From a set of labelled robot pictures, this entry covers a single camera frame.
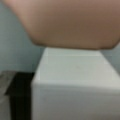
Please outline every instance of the white box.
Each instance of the white box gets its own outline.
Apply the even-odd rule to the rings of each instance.
[[[120,120],[120,77],[99,51],[47,48],[32,113],[32,120]]]

